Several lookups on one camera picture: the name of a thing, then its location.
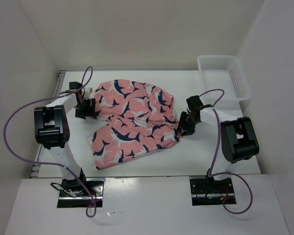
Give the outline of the pink shark print shorts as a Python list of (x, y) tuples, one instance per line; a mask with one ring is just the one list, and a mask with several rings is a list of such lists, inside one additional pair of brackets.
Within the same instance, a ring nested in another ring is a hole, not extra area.
[(180, 141), (174, 97), (158, 86), (116, 79), (101, 83), (94, 99), (97, 120), (106, 123), (91, 137), (98, 170), (171, 148)]

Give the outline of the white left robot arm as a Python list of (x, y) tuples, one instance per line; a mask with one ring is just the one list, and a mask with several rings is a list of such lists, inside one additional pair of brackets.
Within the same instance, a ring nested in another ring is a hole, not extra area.
[(34, 109), (35, 139), (55, 159), (60, 167), (62, 187), (66, 194), (84, 195), (88, 183), (82, 168), (77, 164), (69, 146), (70, 129), (67, 113), (74, 109), (75, 117), (96, 118), (96, 100), (91, 97), (92, 88), (84, 88), (79, 82), (70, 82), (69, 89), (47, 106)]

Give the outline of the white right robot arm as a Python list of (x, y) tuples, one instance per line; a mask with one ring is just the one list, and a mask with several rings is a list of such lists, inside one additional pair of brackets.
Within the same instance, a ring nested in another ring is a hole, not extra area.
[(188, 111), (182, 112), (177, 128), (181, 136), (195, 133), (196, 125), (206, 123), (217, 129), (217, 146), (210, 168), (205, 176), (205, 187), (217, 192), (235, 171), (236, 163), (249, 160), (260, 151), (259, 143), (248, 117), (235, 117), (204, 105), (199, 96), (187, 100)]

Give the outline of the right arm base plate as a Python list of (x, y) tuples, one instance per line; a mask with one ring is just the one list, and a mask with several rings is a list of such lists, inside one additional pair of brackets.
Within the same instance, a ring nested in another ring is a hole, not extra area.
[(230, 178), (216, 181), (205, 176), (190, 177), (193, 206), (234, 205), (234, 188)]

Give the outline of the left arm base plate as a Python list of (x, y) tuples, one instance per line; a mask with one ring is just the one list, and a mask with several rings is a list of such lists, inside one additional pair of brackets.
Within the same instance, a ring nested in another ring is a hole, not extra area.
[[(84, 182), (98, 208), (101, 208), (103, 203), (104, 181), (103, 178), (86, 178)], [(78, 182), (69, 186), (63, 180), (61, 183), (52, 182), (50, 185), (59, 192), (57, 208), (87, 208), (91, 204), (91, 197)]]

